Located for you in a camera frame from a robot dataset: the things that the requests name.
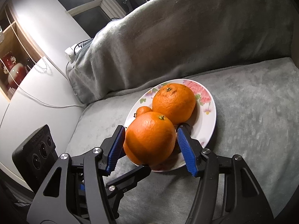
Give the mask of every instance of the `floral plate pattern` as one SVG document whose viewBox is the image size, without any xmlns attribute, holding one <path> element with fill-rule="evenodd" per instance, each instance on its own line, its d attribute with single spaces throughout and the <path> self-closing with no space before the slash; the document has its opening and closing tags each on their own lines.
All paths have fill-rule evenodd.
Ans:
<svg viewBox="0 0 299 224">
<path fill-rule="evenodd" d="M 152 99 L 158 90 L 169 83 L 179 83 L 189 87 L 195 95 L 196 106 L 189 120 L 186 122 L 191 126 L 191 138 L 197 139 L 202 147 L 206 147 L 213 134 L 216 124 L 216 106 L 210 92 L 200 83 L 189 79 L 174 79 L 153 87 L 146 92 L 132 107 L 126 121 L 127 128 L 135 119 L 134 114 L 141 106 L 152 107 Z M 182 166 L 185 166 L 183 155 L 178 147 L 175 147 L 170 157 L 163 163 L 152 167 L 153 172 L 171 171 Z"/>
</svg>

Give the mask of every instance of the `metal screw cap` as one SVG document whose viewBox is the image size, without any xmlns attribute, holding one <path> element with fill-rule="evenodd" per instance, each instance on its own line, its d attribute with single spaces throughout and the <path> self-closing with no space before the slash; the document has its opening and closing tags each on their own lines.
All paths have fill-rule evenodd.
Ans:
<svg viewBox="0 0 299 224">
<path fill-rule="evenodd" d="M 65 160 L 65 159 L 68 158 L 68 154 L 67 154 L 67 153 L 63 153 L 63 154 L 60 155 L 60 158 L 61 158 L 62 160 Z"/>
<path fill-rule="evenodd" d="M 94 153 L 94 154 L 98 154 L 98 153 L 100 153 L 101 152 L 101 148 L 99 148 L 99 147 L 95 147 L 94 149 L 92 149 L 92 152 Z"/>
<path fill-rule="evenodd" d="M 240 161 L 242 159 L 242 157 L 238 154 L 234 155 L 234 159 L 237 161 Z"/>
<path fill-rule="evenodd" d="M 210 153 L 211 153 L 211 150 L 210 150 L 209 148 L 204 148 L 204 149 L 202 150 L 202 152 L 203 152 L 204 154 L 210 154 Z"/>
</svg>

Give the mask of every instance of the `orange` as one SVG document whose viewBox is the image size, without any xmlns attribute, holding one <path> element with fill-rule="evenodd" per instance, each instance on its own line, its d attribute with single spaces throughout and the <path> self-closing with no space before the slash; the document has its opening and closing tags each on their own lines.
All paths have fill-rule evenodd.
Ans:
<svg viewBox="0 0 299 224">
<path fill-rule="evenodd" d="M 156 93 L 152 110 L 165 115 L 174 125 L 188 120 L 195 108 L 196 99 L 189 87 L 170 83 Z"/>
<path fill-rule="evenodd" d="M 134 114 L 134 117 L 138 117 L 144 113 L 147 113 L 147 112 L 152 112 L 152 109 L 148 106 L 141 106 L 137 109 L 136 113 Z"/>
<path fill-rule="evenodd" d="M 158 112 L 138 116 L 127 128 L 124 151 L 135 164 L 155 166 L 173 151 L 175 129 L 172 122 Z"/>
</svg>

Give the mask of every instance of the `couch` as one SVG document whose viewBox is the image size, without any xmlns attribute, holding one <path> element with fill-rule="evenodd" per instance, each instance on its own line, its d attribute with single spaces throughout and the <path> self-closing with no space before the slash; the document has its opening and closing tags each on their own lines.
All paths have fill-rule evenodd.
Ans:
<svg viewBox="0 0 299 224">
<path fill-rule="evenodd" d="M 216 103 L 207 147 L 242 155 L 277 216 L 299 185 L 298 21 L 290 0 L 151 0 L 111 22 L 83 47 L 69 74 L 78 98 L 89 105 L 66 152 L 100 146 L 150 87 L 190 78 Z M 104 181 L 134 167 L 125 156 Z M 198 181 L 186 167 L 152 172 L 125 193 L 117 223 L 184 223 Z"/>
</svg>

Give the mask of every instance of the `black device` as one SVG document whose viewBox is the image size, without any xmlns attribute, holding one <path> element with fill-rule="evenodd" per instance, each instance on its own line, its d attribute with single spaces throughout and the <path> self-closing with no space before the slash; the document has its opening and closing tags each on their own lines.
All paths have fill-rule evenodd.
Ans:
<svg viewBox="0 0 299 224">
<path fill-rule="evenodd" d="M 48 125 L 34 131 L 12 154 L 13 163 L 34 193 L 58 159 Z"/>
<path fill-rule="evenodd" d="M 100 147 L 71 157 L 62 154 L 44 179 L 27 215 L 29 224 L 116 224 L 124 194 L 146 178 L 151 169 L 141 165 L 104 185 L 103 176 L 124 156 L 124 127 Z M 187 169 L 200 177 L 186 224 L 271 224 L 269 203 L 250 168 L 240 155 L 218 156 L 192 139 L 186 125 L 179 126 L 178 143 Z M 221 217 L 212 220 L 219 174 L 225 174 Z"/>
</svg>

